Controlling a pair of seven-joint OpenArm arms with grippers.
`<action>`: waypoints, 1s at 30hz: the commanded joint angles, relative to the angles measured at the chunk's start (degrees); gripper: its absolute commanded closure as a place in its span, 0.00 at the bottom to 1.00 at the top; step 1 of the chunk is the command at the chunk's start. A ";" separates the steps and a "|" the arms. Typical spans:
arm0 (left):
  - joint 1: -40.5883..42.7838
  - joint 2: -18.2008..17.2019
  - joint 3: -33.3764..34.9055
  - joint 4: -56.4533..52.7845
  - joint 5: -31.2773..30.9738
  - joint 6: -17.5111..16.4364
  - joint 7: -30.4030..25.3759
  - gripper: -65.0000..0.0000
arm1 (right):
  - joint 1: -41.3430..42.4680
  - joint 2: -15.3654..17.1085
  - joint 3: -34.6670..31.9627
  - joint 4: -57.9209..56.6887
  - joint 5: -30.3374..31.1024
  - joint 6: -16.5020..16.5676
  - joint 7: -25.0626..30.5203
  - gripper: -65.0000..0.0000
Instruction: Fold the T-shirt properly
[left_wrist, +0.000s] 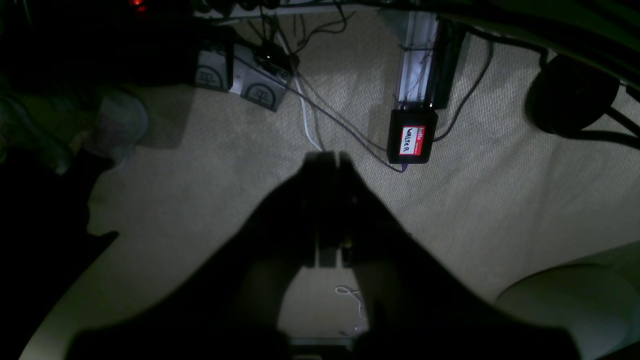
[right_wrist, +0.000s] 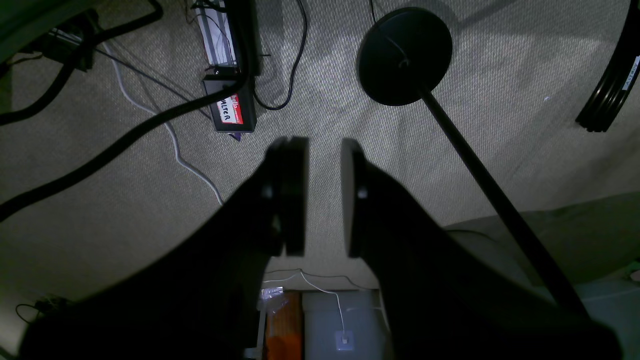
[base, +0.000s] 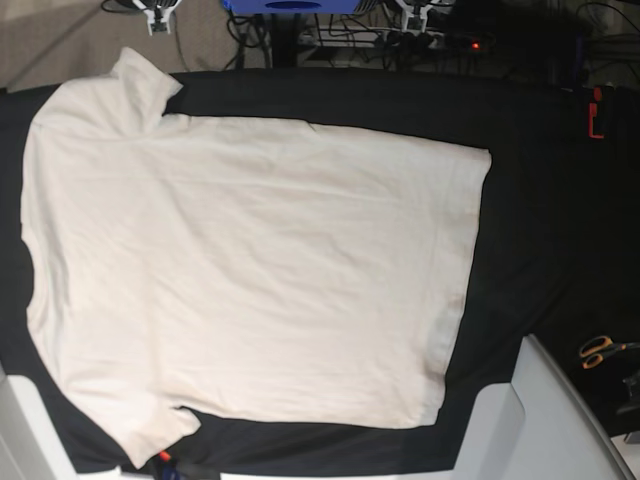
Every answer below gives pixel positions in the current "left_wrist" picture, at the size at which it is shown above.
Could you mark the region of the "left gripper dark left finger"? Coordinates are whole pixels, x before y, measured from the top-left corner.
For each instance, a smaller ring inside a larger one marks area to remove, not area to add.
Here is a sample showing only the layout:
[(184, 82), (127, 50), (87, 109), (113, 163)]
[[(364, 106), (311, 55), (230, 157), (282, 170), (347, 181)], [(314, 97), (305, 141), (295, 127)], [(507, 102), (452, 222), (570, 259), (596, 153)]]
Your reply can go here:
[(334, 170), (334, 153), (309, 153), (181, 285), (136, 316), (79, 333), (70, 358), (290, 358), (288, 339), (277, 328), (279, 312), (292, 280), (313, 259), (314, 186)]

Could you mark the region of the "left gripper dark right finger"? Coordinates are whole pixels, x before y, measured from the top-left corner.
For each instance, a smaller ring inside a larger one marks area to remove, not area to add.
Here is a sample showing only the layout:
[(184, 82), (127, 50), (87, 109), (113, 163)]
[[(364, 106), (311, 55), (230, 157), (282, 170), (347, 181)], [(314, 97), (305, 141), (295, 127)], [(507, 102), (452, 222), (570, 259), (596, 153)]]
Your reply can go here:
[(578, 360), (557, 326), (533, 325), (489, 305), (403, 228), (339, 153), (349, 210), (352, 271), (369, 329), (357, 360)]

